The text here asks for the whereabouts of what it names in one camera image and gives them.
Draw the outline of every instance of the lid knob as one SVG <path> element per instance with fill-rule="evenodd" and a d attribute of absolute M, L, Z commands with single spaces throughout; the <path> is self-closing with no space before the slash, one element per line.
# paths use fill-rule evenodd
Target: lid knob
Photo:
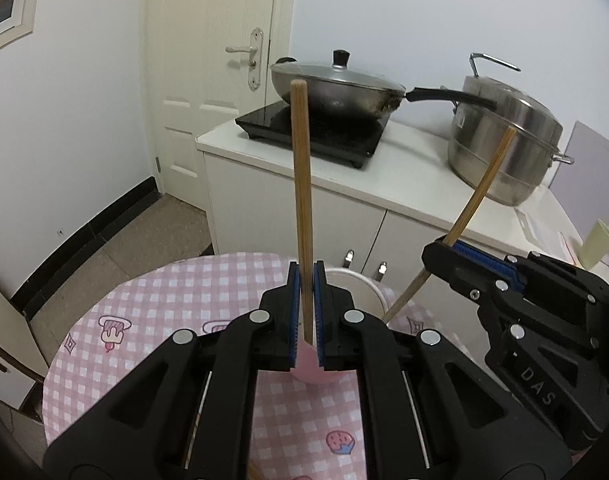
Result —
<path fill-rule="evenodd" d="M 350 54 L 346 50 L 334 50 L 333 68 L 341 68 L 346 70 L 349 56 Z"/>

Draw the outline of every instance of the blue gripper pad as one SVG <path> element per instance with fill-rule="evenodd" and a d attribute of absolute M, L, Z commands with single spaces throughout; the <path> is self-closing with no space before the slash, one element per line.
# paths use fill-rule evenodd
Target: blue gripper pad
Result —
<path fill-rule="evenodd" d="M 315 340 L 318 349 L 318 365 L 324 368 L 324 321 L 320 294 L 318 264 L 313 264 L 313 306 L 315 313 Z"/>
<path fill-rule="evenodd" d="M 296 367 L 298 351 L 298 323 L 300 321 L 300 266 L 296 266 L 294 276 L 294 296 L 291 303 L 291 321 L 289 325 L 289 364 Z"/>
<path fill-rule="evenodd" d="M 495 272 L 498 278 L 505 280 L 511 289 L 518 292 L 524 291 L 524 283 L 520 281 L 517 270 L 515 270 L 515 266 L 512 264 L 504 262 L 491 254 L 483 253 L 465 242 L 460 242 L 460 240 L 454 243 L 453 249 L 478 265 Z"/>

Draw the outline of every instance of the ice cream print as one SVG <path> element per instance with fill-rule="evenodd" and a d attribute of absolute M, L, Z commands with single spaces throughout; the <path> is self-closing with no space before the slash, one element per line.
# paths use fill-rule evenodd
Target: ice cream print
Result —
<path fill-rule="evenodd" d="M 107 352 L 110 352 L 122 342 L 124 331 L 131 327 L 131 322 L 128 319 L 117 316 L 102 316 L 98 319 L 98 324 L 102 327 L 100 338 L 104 342 Z"/>
<path fill-rule="evenodd" d="M 353 451 L 355 439 L 348 431 L 335 430 L 327 434 L 327 445 L 336 455 L 348 455 Z"/>

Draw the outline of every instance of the white wall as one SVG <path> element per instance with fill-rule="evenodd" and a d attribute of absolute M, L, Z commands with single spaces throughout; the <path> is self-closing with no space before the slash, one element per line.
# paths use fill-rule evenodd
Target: white wall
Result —
<path fill-rule="evenodd" d="M 296 0 L 291 55 L 330 63 L 335 48 L 409 89 L 462 89 L 469 54 L 486 52 L 523 71 L 479 72 L 548 106 L 563 147 L 576 120 L 609 137 L 609 0 Z M 403 102 L 395 119 L 446 136 L 452 108 Z"/>
<path fill-rule="evenodd" d="M 140 101 L 141 4 L 38 0 L 33 34 L 0 50 L 0 288 L 7 296 L 152 174 Z"/>

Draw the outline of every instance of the induction cooktop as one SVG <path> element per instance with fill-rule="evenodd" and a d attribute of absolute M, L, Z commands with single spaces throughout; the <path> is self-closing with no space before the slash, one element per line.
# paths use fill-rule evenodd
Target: induction cooktop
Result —
<path fill-rule="evenodd" d="M 311 152 L 355 168 L 375 153 L 389 116 L 379 121 L 338 120 L 309 116 Z M 235 122 L 249 139 L 270 139 L 291 146 L 291 107 L 280 101 L 243 115 Z"/>

